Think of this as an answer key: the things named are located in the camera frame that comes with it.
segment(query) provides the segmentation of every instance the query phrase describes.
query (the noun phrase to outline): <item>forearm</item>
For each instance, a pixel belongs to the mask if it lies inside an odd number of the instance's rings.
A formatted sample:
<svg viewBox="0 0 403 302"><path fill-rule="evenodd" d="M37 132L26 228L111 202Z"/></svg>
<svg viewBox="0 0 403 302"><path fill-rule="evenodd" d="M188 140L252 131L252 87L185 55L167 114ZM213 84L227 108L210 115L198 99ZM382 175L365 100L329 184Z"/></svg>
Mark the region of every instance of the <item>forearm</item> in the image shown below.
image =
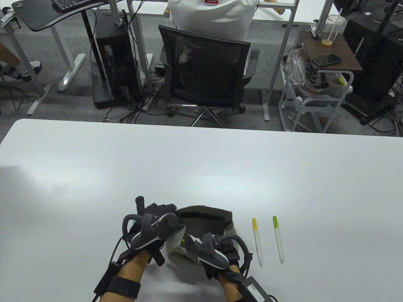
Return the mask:
<svg viewBox="0 0 403 302"><path fill-rule="evenodd" d="M129 279L140 283L143 276L145 267L150 258L150 254L146 249L142 249L137 256L128 262L126 262L120 269L118 276L121 278ZM106 292L100 302L133 302L134 299L120 296L115 293Z"/></svg>
<svg viewBox="0 0 403 302"><path fill-rule="evenodd" d="M239 273L239 268L236 265L231 265L229 268L230 270ZM222 289L224 290L227 302L235 302L242 299L242 295L238 291L237 285L235 283L231 283L221 274L218 274L218 280L220 281Z"/></svg>

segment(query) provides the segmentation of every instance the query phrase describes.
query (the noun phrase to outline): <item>white pen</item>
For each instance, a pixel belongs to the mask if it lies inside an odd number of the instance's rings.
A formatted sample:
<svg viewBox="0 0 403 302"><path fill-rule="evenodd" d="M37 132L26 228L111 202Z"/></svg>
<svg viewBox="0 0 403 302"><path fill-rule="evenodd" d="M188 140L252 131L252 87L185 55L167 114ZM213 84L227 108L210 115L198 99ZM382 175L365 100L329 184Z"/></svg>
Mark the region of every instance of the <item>white pen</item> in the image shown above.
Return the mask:
<svg viewBox="0 0 403 302"><path fill-rule="evenodd" d="M278 257L280 258L281 264L283 264L283 247L281 246L280 234L278 233L278 223L277 216L273 216L274 232L276 234Z"/></svg>
<svg viewBox="0 0 403 302"><path fill-rule="evenodd" d="M263 266L263 254L262 254L262 248L260 245L258 224L256 223L256 218L252 218L252 225L253 225L253 235L255 236L256 253L258 255L258 262L259 262L260 267L262 267Z"/></svg>

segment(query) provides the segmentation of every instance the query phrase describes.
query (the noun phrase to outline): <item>black smartphone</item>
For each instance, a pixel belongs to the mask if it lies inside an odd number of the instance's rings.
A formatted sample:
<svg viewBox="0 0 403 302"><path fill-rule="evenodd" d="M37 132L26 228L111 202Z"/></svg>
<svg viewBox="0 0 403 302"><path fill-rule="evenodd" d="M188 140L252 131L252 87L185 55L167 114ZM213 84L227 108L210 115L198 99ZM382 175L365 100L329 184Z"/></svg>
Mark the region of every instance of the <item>black smartphone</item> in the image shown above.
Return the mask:
<svg viewBox="0 0 403 302"><path fill-rule="evenodd" d="M312 62L318 65L319 67L329 66L341 63L342 60L336 54L328 54L327 56L314 58Z"/></svg>

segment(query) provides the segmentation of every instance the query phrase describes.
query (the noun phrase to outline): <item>black mesh chair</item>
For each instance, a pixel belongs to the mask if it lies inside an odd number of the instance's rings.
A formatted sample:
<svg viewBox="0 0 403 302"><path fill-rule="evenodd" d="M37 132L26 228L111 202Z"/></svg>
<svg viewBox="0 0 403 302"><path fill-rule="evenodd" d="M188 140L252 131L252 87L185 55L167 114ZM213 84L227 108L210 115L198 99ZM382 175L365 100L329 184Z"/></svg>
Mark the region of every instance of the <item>black mesh chair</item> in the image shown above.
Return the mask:
<svg viewBox="0 0 403 302"><path fill-rule="evenodd" d="M212 109L232 107L245 112L243 88L255 73L260 50L252 49L244 75L250 43L203 37L162 25L158 28L164 42L160 59L165 67L160 92L168 99L189 103L169 104L168 116L174 116L172 108L199 108L191 127L207 112L226 128Z"/></svg>

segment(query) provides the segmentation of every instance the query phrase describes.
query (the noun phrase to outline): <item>glove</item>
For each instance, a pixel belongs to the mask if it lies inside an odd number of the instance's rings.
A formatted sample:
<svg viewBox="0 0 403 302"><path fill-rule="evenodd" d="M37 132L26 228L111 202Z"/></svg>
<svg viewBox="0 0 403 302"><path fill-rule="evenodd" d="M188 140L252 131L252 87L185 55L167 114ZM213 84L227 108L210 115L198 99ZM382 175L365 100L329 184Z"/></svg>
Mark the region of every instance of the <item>glove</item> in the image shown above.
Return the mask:
<svg viewBox="0 0 403 302"><path fill-rule="evenodd" d="M145 214L151 214L154 217L152 218L151 223L154 223L157 221L161 216L167 214L167 213L174 213L177 209L177 207L173 204L170 205L156 205L155 203L149 205L147 208L144 207L144 197L138 196L136 198L136 207L137 207L137 214L140 216L144 216ZM142 226L142 221L138 220L136 221L133 226L130 228L130 231L127 235L127 238L133 238L134 235L139 233L141 231L141 226ZM167 226L167 232L166 236L170 236L174 232L174 228L171 228ZM147 245L145 248L148 250L148 252L151 254L152 257L155 258L157 263L163 263L163 258L161 259L162 255L159 253L160 249L164 245L165 240L156 240L149 245Z"/></svg>
<svg viewBox="0 0 403 302"><path fill-rule="evenodd" d="M223 253L227 257L229 265L236 265L237 267L239 267L239 254L234 247L234 243L232 240L221 242L220 246L216 247L216 250ZM218 280L218 273L222 271L221 269L212 267L211 265L208 265L204 262L202 262L201 264L203 265L203 268L206 271L206 275L209 280L212 278Z"/></svg>
<svg viewBox="0 0 403 302"><path fill-rule="evenodd" d="M143 216L145 213L152 214L157 218L167 214L167 213L175 213L177 207L174 204L170 205L157 205L156 203L150 204L148 207L144 207L144 197L138 196L136 198L136 207L137 214ZM141 221L136 221L133 226L130 228L130 234L137 234L141 230Z"/></svg>

